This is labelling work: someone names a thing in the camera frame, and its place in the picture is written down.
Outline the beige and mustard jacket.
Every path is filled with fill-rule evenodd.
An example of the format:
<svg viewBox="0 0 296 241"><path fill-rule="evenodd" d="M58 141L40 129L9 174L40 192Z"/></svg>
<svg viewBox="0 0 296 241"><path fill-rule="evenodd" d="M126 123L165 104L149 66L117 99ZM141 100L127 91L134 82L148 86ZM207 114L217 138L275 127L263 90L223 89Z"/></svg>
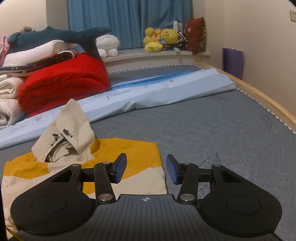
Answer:
<svg viewBox="0 0 296 241"><path fill-rule="evenodd" d="M112 186L116 197L167 193L156 143L97 138L79 104L68 101L31 151L4 166L1 193L8 240L18 239L10 209L20 194L72 164L92 168L101 162L113 162L122 153L127 156L127 166L122 180Z"/></svg>

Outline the grey quilted mattress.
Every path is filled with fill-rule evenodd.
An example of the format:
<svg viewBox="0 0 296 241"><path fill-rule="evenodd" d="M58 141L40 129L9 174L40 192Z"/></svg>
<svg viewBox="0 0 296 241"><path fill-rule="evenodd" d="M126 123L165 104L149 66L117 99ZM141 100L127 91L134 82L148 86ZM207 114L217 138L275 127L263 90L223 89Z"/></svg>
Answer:
<svg viewBox="0 0 296 241"><path fill-rule="evenodd" d="M93 124L101 137L158 144L203 168L218 162L273 194L283 215L276 230L295 240L295 134L239 90L130 111Z"/></svg>

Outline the light blue folded sheet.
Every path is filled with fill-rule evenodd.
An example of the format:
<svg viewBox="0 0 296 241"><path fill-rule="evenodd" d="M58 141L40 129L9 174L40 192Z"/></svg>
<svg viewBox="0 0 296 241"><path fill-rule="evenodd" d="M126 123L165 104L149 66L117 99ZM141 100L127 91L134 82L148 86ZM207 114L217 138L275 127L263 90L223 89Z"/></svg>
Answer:
<svg viewBox="0 0 296 241"><path fill-rule="evenodd" d="M93 122L132 109L162 106L234 89L234 81L212 68L121 82L105 93L79 100L78 104ZM45 111L1 130L1 149L37 139L61 109Z"/></svg>

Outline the red knitted blanket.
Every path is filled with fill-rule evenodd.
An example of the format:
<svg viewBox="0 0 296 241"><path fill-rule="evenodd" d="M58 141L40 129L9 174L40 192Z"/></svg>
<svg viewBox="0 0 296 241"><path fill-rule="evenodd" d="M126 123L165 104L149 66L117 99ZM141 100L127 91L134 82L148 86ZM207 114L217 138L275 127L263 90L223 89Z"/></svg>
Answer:
<svg viewBox="0 0 296 241"><path fill-rule="evenodd" d="M102 60L86 53L78 54L31 74L18 90L18 104L29 117L79 100L111 87Z"/></svg>

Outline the cream folded blanket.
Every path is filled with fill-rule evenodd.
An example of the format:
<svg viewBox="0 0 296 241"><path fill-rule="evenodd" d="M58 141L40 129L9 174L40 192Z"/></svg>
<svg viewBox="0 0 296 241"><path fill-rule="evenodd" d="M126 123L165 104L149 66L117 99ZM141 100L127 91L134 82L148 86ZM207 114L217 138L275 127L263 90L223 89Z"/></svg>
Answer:
<svg viewBox="0 0 296 241"><path fill-rule="evenodd" d="M18 102L18 90L23 82L24 79L21 77L1 75L1 130L15 124L25 116Z"/></svg>

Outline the white plush toy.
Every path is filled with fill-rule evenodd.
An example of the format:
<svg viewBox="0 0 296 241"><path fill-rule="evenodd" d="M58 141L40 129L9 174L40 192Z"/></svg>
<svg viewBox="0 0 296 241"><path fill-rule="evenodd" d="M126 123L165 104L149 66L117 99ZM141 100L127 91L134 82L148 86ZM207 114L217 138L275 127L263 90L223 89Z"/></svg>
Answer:
<svg viewBox="0 0 296 241"><path fill-rule="evenodd" d="M119 44L119 39L114 35L107 34L96 38L96 47L103 59L118 56Z"/></svg>

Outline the navy patterned folded cloth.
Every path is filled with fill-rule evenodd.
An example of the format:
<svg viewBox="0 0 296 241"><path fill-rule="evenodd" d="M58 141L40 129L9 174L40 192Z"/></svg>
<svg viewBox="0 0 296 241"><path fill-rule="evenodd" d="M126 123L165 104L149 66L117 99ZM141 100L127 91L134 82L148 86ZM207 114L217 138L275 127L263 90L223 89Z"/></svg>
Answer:
<svg viewBox="0 0 296 241"><path fill-rule="evenodd" d="M54 55L53 57L39 60L30 64L1 67L1 75L7 74L11 76L29 76L42 68L74 59L77 57L78 53L79 52L76 49L68 49Z"/></svg>

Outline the blue shark plush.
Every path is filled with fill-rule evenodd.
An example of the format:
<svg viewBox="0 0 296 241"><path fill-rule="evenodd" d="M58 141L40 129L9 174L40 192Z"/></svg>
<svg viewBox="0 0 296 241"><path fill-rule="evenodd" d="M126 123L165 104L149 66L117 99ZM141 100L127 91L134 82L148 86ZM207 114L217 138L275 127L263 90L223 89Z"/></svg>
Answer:
<svg viewBox="0 0 296 241"><path fill-rule="evenodd" d="M50 26L41 31L16 32L8 37L8 53L16 53L39 47L52 40L62 40L69 44L78 44L90 56L100 60L96 39L111 32L108 27L95 27L80 32L59 30Z"/></svg>

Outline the yellow plush toy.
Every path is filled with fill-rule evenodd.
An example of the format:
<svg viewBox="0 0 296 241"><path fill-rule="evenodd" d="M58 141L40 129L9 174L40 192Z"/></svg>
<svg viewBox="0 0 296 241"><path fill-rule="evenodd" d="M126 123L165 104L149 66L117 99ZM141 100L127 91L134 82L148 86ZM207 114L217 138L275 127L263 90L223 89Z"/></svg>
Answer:
<svg viewBox="0 0 296 241"><path fill-rule="evenodd" d="M147 28L143 42L147 53L155 53L161 51L166 45L177 44L179 35L174 29Z"/></svg>

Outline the white folded pillow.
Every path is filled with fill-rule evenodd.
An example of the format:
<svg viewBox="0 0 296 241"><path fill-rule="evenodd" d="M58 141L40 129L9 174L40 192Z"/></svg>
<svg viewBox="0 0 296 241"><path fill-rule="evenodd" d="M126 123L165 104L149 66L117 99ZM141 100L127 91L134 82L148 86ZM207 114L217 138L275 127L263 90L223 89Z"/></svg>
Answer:
<svg viewBox="0 0 296 241"><path fill-rule="evenodd" d="M66 43L62 40L52 40L33 49L7 54L4 58L2 67L31 64L53 57L62 51L75 48L76 46L77 44Z"/></svg>

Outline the dark red cushion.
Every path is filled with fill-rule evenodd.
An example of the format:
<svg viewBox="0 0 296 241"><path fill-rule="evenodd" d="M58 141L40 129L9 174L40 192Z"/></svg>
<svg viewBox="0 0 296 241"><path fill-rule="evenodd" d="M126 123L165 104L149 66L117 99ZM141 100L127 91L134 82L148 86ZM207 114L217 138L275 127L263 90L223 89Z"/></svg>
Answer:
<svg viewBox="0 0 296 241"><path fill-rule="evenodd" d="M203 17L189 19L185 25L186 50L197 55L206 51L206 24Z"/></svg>

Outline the blue curtain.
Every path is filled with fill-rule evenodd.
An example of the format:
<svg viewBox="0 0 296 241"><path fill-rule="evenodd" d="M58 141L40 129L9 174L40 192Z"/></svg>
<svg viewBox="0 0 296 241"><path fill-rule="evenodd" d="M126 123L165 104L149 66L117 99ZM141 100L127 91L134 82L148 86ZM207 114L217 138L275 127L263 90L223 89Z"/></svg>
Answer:
<svg viewBox="0 0 296 241"><path fill-rule="evenodd" d="M145 29L171 29L191 18L191 1L184 0L69 0L70 29L108 27L119 39L119 49L144 46Z"/></svg>

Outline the wall socket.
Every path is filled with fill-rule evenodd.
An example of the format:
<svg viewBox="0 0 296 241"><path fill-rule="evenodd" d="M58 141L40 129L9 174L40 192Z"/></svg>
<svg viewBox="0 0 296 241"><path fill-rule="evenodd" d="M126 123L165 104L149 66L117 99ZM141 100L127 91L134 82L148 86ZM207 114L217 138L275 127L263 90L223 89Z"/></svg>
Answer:
<svg viewBox="0 0 296 241"><path fill-rule="evenodd" d="M296 22L296 11L290 10L290 20Z"/></svg>

